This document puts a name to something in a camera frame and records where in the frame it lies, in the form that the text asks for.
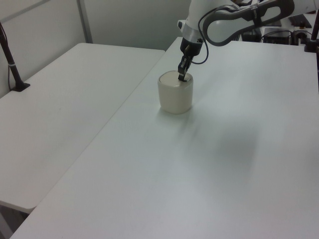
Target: table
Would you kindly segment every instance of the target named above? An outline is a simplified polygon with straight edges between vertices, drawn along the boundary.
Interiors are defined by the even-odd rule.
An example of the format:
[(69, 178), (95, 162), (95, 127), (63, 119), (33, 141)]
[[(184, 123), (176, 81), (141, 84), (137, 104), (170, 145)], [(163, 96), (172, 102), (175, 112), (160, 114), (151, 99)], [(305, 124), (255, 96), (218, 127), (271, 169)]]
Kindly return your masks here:
[(0, 205), (30, 213), (164, 51), (78, 44), (0, 99)]
[(208, 62), (189, 71), (192, 109), (171, 115), (160, 109), (157, 79), (176, 67), (180, 42), (12, 239), (319, 235), (316, 55), (286, 45), (210, 46)]

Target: table surface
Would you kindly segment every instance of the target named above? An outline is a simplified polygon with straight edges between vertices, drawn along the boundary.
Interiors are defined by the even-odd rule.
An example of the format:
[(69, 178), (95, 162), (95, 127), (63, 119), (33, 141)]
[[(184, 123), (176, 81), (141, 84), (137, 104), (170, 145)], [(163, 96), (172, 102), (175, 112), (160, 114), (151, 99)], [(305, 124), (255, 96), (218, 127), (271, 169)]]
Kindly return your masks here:
[(316, 55), (262, 43), (210, 46), (208, 62), (189, 71), (193, 107), (171, 115), (160, 109), (157, 79), (177, 66), (180, 42), (12, 239), (319, 235)]
[(164, 51), (78, 44), (0, 99), (0, 204), (31, 212)]

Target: black cable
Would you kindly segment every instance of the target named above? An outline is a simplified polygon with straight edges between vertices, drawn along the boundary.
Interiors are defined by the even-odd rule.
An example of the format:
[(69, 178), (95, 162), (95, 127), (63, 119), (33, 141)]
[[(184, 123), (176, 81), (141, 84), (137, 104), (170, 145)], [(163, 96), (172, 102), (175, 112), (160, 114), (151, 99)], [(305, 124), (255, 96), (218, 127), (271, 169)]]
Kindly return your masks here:
[(209, 15), (209, 14), (211, 14), (211, 13), (214, 14), (215, 12), (220, 11), (220, 10), (228, 10), (228, 11), (231, 11), (231, 10), (230, 10), (228, 7), (226, 7), (226, 6), (232, 6), (232, 5), (219, 6), (219, 7), (215, 8), (215, 9), (209, 11), (208, 13), (206, 13), (206, 14), (205, 14), (204, 16), (202, 16), (202, 17), (200, 18), (200, 20), (198, 21), (198, 24), (197, 24), (197, 26), (198, 26), (198, 31), (199, 31), (199, 33), (200, 33), (200, 35), (201, 35), (201, 37), (202, 37), (202, 39), (203, 39), (203, 41), (204, 41), (204, 43), (205, 43), (205, 46), (206, 46), (206, 58), (205, 58), (205, 60), (202, 61), (202, 62), (193, 62), (193, 61), (192, 61), (192, 64), (195, 64), (195, 65), (204, 64), (204, 63), (207, 61), (208, 56), (209, 56), (208, 45), (207, 45), (206, 39), (205, 39), (205, 37), (204, 37), (204, 34), (203, 34), (202, 30), (200, 29), (200, 23), (201, 23), (201, 21), (202, 21), (207, 15)]
[(1, 26), (1, 31), (3, 32), (4, 37), (5, 37), (5, 41), (8, 43), (8, 38), (6, 37), (6, 33), (4, 31), (4, 28), (3, 28), (3, 26), (1, 24), (0, 24), (0, 26)]
[(8, 86), (9, 86), (9, 90), (11, 91), (11, 87), (10, 87), (10, 66), (8, 65)]
[(292, 31), (289, 31), (289, 30), (278, 30), (278, 31), (268, 32), (267, 34), (263, 35), (263, 36), (261, 37), (261, 39), (264, 39), (265, 36), (270, 36), (270, 35), (273, 35), (273, 34), (276, 34), (276, 33), (280, 33), (280, 32), (290, 32), (290, 35), (287, 36), (287, 37), (290, 37), (291, 34), (293, 34), (293, 32), (292, 32)]

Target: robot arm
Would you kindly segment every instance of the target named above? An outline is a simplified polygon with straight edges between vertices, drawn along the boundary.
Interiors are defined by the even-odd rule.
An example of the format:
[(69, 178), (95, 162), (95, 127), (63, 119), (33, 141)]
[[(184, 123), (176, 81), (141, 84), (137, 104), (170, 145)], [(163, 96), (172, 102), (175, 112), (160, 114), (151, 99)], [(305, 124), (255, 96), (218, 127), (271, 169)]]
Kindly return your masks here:
[(231, 0), (192, 0), (187, 20), (178, 22), (183, 35), (179, 79), (184, 80), (204, 40), (215, 46), (224, 46), (243, 32), (318, 8), (319, 0), (264, 0), (245, 7), (239, 7)]

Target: white cup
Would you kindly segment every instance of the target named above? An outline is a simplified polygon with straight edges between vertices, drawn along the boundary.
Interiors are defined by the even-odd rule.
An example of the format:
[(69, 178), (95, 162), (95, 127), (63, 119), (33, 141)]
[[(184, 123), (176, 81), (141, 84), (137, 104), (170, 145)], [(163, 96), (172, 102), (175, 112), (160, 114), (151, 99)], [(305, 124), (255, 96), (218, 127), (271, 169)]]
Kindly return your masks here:
[(172, 114), (182, 114), (191, 107), (193, 99), (193, 77), (186, 73), (186, 82), (178, 79), (177, 71), (168, 71), (158, 80), (159, 102), (162, 109)]

